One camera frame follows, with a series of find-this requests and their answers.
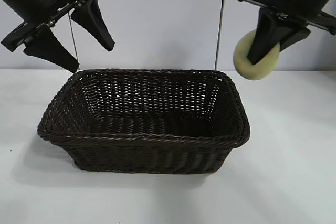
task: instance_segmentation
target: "dark brown wicker basket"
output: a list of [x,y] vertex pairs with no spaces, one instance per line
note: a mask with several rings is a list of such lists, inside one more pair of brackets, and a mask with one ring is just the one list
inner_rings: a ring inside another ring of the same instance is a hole
[[83,170],[200,174],[217,171],[250,128],[222,72],[104,69],[75,73],[38,134]]

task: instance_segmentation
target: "white table surface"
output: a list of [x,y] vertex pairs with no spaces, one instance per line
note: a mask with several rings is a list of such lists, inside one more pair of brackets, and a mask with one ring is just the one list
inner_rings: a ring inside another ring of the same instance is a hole
[[235,72],[251,139],[215,174],[83,172],[36,126],[70,74],[0,70],[1,224],[336,223],[336,72]]

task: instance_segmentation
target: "white backdrop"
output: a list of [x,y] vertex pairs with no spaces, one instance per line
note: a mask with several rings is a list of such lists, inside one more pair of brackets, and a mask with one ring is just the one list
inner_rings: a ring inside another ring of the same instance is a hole
[[[89,33],[73,24],[81,68],[213,69],[221,0],[99,0],[106,24],[116,41],[106,52]],[[336,15],[336,0],[326,10]],[[0,39],[20,18],[0,2]],[[240,38],[257,24],[258,8],[226,0],[218,68],[233,69],[232,53]],[[336,70],[336,38],[316,28],[310,37],[285,50],[278,69]],[[67,17],[53,32],[74,55]],[[55,69],[47,61],[14,54],[0,45],[0,68]]]

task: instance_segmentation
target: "basket rim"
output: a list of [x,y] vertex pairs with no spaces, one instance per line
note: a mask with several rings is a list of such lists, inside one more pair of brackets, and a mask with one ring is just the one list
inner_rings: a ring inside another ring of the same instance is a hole
[[238,148],[245,144],[250,137],[250,125],[248,123],[248,118],[245,113],[242,101],[239,97],[239,100],[236,103],[241,104],[239,109],[239,117],[242,120],[242,126],[240,129],[232,134],[219,135],[214,137],[191,137],[191,136],[176,136],[176,135],[162,135],[162,134],[124,134],[124,133],[92,133],[92,132],[66,132],[66,131],[55,131],[50,128],[50,125],[46,125],[43,122],[47,121],[46,118],[50,116],[48,111],[50,111],[54,106],[56,100],[59,100],[60,97],[63,97],[65,93],[68,93],[71,90],[71,87],[74,82],[86,75],[87,73],[154,73],[154,74],[202,74],[208,76],[216,76],[219,78],[226,79],[229,82],[230,88],[234,89],[233,91],[238,93],[236,86],[232,82],[231,78],[225,73],[215,70],[174,70],[174,69],[88,69],[76,72],[73,74],[64,86],[58,91],[55,97],[50,102],[47,107],[37,129],[38,134],[45,140],[49,141],[56,145],[118,145],[118,146],[162,146],[164,143],[167,143],[167,146],[183,146],[193,144],[194,147],[207,147],[207,148]]

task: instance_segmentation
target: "yellow foam wheel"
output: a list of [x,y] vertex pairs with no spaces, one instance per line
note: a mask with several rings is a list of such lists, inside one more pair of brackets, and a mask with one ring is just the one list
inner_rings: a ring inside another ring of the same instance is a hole
[[247,55],[255,36],[256,30],[245,35],[237,44],[233,57],[237,72],[249,80],[260,80],[268,76],[277,66],[280,54],[280,43],[277,43],[260,62],[253,65],[247,58]]

